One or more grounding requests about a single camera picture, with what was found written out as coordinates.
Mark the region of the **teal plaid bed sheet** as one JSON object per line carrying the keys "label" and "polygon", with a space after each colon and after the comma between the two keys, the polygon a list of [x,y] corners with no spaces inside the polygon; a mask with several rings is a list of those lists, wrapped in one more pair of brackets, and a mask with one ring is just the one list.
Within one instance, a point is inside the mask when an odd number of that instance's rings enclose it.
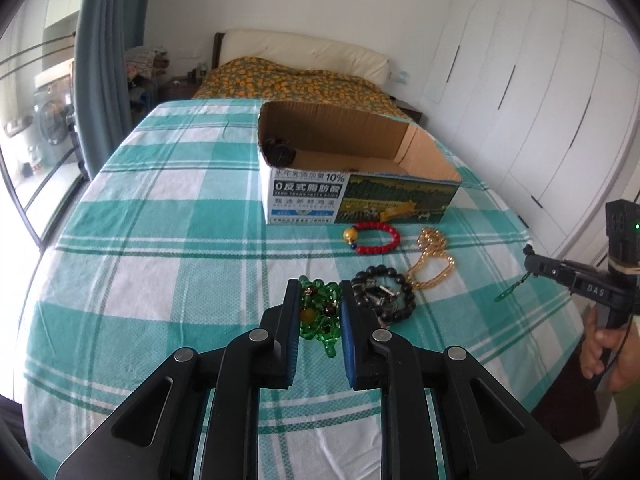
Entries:
{"label": "teal plaid bed sheet", "polygon": [[[58,466],[175,350],[205,352],[254,328],[292,278],[352,278],[369,260],[336,224],[270,226],[260,200],[257,100],[157,107],[93,179],[51,255],[26,350],[32,459]],[[567,291],[523,274],[528,237],[460,166],[439,229],[456,267],[398,324],[417,346],[467,348],[526,408],[582,336]]]}

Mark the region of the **left dark nightstand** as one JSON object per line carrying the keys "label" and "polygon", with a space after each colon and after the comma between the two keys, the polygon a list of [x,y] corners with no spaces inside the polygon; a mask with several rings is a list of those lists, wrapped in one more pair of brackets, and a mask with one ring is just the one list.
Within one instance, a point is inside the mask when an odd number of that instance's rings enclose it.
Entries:
{"label": "left dark nightstand", "polygon": [[190,100],[198,92],[201,79],[191,79],[187,76],[171,78],[158,87],[160,102]]}

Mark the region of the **black wristwatch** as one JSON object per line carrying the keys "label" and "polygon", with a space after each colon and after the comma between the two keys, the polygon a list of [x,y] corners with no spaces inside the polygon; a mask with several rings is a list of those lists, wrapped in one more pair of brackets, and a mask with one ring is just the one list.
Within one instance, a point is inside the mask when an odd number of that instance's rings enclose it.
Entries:
{"label": "black wristwatch", "polygon": [[296,149],[288,141],[280,138],[269,138],[262,144],[262,154],[268,165],[274,168],[288,168],[293,165]]}

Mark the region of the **black framed glass door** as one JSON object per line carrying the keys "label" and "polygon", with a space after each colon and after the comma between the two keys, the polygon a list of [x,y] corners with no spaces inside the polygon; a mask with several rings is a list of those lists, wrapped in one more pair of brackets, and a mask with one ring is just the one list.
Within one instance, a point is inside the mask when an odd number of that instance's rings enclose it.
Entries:
{"label": "black framed glass door", "polygon": [[38,153],[35,76],[74,58],[75,35],[41,41],[1,59],[1,177],[29,237],[39,249],[50,244],[62,215],[87,180],[78,162],[47,169]]}

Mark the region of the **dark wooden nightstand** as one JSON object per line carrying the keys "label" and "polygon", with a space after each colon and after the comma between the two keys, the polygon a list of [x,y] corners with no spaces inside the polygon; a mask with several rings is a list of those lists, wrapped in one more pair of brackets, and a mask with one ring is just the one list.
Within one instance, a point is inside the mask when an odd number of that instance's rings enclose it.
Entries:
{"label": "dark wooden nightstand", "polygon": [[423,127],[427,126],[428,124],[427,116],[424,113],[422,113],[420,110],[415,108],[414,106],[402,101],[396,101],[395,105],[405,115],[407,115],[413,122],[416,122],[417,124]]}

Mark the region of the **printed cardboard box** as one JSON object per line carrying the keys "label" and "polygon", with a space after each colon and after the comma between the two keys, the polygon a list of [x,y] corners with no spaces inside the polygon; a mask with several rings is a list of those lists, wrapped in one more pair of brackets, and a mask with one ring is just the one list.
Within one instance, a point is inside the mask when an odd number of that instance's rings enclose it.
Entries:
{"label": "printed cardboard box", "polygon": [[[274,168],[266,139],[296,149]],[[461,176],[415,122],[331,104],[269,101],[257,123],[260,197],[267,223],[439,222]]]}

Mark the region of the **washing machine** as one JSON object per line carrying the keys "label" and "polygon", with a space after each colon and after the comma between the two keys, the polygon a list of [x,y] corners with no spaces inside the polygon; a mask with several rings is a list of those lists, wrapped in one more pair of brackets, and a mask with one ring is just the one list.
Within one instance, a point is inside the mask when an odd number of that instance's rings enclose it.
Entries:
{"label": "washing machine", "polygon": [[69,58],[35,76],[38,153],[47,169],[78,162],[73,72],[74,59]]}

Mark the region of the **blue curtain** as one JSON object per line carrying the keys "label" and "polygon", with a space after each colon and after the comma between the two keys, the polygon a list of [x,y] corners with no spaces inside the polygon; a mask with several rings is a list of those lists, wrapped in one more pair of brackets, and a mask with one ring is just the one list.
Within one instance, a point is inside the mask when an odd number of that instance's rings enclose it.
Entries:
{"label": "blue curtain", "polygon": [[143,44],[149,0],[81,0],[74,52],[76,124],[90,179],[132,130],[125,52]]}

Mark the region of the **orange floral quilt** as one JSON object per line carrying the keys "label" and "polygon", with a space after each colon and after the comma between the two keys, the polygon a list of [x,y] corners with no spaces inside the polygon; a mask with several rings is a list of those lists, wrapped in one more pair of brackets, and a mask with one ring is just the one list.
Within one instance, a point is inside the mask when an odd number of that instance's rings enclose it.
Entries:
{"label": "orange floral quilt", "polygon": [[332,104],[390,117],[408,117],[381,88],[367,79],[332,70],[299,70],[251,56],[236,58],[212,70],[194,96],[201,100]]}

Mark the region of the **white wardrobe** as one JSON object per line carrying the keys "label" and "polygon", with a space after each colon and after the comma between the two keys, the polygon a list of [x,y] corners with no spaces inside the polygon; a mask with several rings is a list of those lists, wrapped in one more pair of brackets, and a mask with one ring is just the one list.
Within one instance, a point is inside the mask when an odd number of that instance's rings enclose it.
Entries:
{"label": "white wardrobe", "polygon": [[562,252],[628,148],[639,53],[575,0],[450,0],[422,92],[431,132]]}

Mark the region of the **cream padded headboard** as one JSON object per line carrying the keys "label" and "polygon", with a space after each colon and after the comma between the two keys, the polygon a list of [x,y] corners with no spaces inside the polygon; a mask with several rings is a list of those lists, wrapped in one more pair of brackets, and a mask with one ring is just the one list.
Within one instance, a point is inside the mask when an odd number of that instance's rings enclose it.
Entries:
{"label": "cream padded headboard", "polygon": [[378,87],[384,86],[390,74],[390,60],[386,55],[356,44],[250,28],[232,28],[216,33],[213,68],[246,56],[263,58],[296,70],[329,70],[357,76]]}

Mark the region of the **pile of clothes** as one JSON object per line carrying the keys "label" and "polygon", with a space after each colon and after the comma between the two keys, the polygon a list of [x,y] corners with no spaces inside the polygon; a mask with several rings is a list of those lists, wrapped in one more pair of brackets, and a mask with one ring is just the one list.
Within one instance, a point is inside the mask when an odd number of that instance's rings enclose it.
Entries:
{"label": "pile of clothes", "polygon": [[129,82],[137,77],[153,79],[162,76],[169,66],[167,50],[163,47],[134,47],[125,52],[124,60]]}

